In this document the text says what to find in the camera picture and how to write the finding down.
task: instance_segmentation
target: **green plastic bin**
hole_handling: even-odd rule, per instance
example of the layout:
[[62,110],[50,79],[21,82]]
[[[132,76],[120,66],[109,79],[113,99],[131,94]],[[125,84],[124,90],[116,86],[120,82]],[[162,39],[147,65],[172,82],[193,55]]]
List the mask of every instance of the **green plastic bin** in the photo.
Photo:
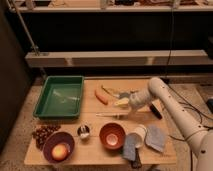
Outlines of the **green plastic bin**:
[[49,76],[33,115],[40,119],[77,118],[83,94],[83,76]]

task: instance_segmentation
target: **floor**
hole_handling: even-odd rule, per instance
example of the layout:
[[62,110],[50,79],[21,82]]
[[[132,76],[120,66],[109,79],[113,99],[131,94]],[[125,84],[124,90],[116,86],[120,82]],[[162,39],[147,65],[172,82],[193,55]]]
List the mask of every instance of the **floor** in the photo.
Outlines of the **floor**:
[[[191,104],[196,106],[203,113],[208,114],[210,117],[213,117],[205,105],[202,97],[197,91],[197,84],[170,84],[181,96],[186,98]],[[49,171],[53,170],[51,167],[45,166],[26,166],[24,165],[25,154],[31,140],[31,133],[35,129],[36,119],[33,118],[32,113],[34,110],[32,99],[37,96],[35,86],[32,86],[25,103],[23,104],[22,110],[16,120],[16,123],[13,127],[13,130],[8,138],[8,141],[5,145],[5,148],[0,155],[0,170],[1,171]],[[177,99],[181,100],[176,94],[172,91],[171,93]],[[188,110],[195,118],[199,120],[199,116],[192,110]],[[163,108],[163,114],[168,121],[168,127],[170,129],[170,134],[174,137],[182,138],[177,127],[172,121],[171,117],[167,113],[166,109]],[[205,120],[203,118],[203,124],[213,126],[212,121]],[[190,150],[185,142],[173,140],[175,150],[177,152],[177,164],[174,165],[161,165],[156,168],[156,170],[161,171],[189,171],[190,170]],[[194,170],[196,165],[196,159],[193,156]],[[141,170],[147,170],[148,167],[144,166]],[[79,171],[124,171],[131,170],[130,167],[126,166],[81,166],[81,167],[69,167],[63,170],[79,170]]]

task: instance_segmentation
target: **orange carrot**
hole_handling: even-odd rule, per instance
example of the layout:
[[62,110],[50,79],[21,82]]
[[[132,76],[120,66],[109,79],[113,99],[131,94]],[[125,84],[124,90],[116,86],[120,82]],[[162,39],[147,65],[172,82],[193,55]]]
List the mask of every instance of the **orange carrot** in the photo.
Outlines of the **orange carrot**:
[[101,96],[100,94],[98,94],[97,90],[95,90],[95,96],[101,103],[108,105],[108,100],[103,96]]

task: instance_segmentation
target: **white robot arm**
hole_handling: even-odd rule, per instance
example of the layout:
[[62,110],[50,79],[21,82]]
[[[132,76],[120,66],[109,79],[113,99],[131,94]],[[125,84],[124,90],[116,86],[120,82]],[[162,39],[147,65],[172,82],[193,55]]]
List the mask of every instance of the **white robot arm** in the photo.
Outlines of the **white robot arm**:
[[150,79],[148,87],[130,96],[129,104],[137,110],[159,98],[198,158],[197,171],[213,170],[213,131],[196,121],[169,93],[168,86],[159,78]]

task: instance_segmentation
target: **orange bowl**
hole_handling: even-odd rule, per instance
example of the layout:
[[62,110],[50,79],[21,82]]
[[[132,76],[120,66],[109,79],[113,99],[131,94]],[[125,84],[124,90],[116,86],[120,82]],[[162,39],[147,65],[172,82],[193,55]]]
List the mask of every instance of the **orange bowl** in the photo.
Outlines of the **orange bowl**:
[[125,136],[124,129],[117,123],[104,125],[99,133],[102,145],[110,150],[121,148],[124,144]]

